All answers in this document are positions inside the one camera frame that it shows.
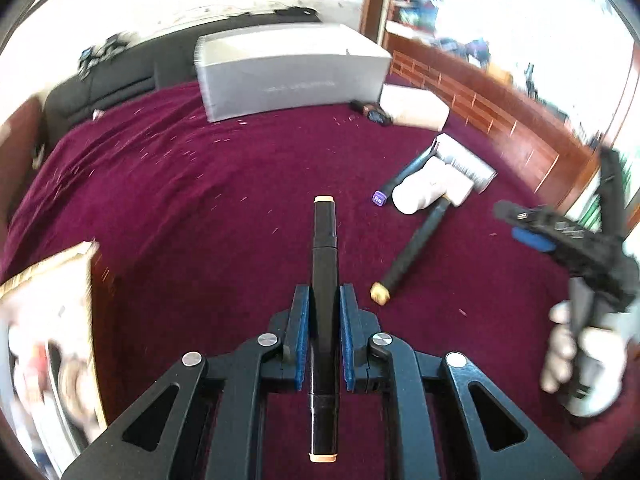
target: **wooden panel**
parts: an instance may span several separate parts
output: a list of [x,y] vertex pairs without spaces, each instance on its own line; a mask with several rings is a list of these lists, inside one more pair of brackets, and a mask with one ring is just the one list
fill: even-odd
[[542,201],[568,209],[566,198],[590,163],[583,147],[548,110],[468,62],[422,43],[388,34],[393,66],[419,88],[443,99],[497,151]]
[[[600,160],[598,159],[597,152],[594,152],[591,155],[591,158],[587,161],[587,164],[582,168],[582,170],[578,174],[577,178],[574,181],[574,185],[567,192],[567,194],[562,198],[562,202],[558,207],[558,211],[561,211],[562,213],[566,213],[567,211],[569,211],[569,209],[574,204],[574,202],[578,200],[578,197],[589,185],[591,179],[596,175],[599,167],[600,167]],[[553,168],[552,172],[549,174],[549,177],[547,177],[547,179],[554,176],[555,171],[556,171],[556,168]],[[542,183],[542,186],[540,186],[540,188],[541,190],[543,190],[546,186],[550,186],[550,185],[551,183],[547,183],[545,181]]]

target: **red carpet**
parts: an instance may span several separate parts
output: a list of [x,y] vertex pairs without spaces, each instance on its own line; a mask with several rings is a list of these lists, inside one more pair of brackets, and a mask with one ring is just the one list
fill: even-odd
[[[638,414],[637,383],[628,373],[623,399],[583,431],[539,390],[546,313],[564,299],[567,275],[492,218],[497,200],[533,206],[536,198],[486,137],[454,115],[444,131],[498,177],[447,212],[384,308],[369,287],[423,216],[370,197],[434,133],[382,128],[346,105],[209,124],[197,84],[127,103],[66,136],[11,225],[3,278],[82,240],[100,242],[120,277],[116,402],[124,408],[185,352],[229,352],[289,307],[295,285],[309,279],[313,198],[330,194],[340,280],[354,284],[361,308],[415,349],[464,352],[583,471],[596,472]],[[378,400],[343,396],[335,465],[311,464],[307,446],[306,396],[272,396],[265,480],[382,478]]]

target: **beige marker tip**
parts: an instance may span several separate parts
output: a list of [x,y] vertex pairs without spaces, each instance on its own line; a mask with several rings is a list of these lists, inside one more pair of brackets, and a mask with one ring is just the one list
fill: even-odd
[[375,282],[371,285],[371,299],[379,304],[379,306],[383,306],[389,301],[390,297],[389,291],[386,290],[386,286],[382,285],[382,283]]
[[314,455],[312,453],[309,453],[309,458],[311,459],[311,462],[335,462],[335,459],[338,457],[338,454],[336,453],[335,455]]

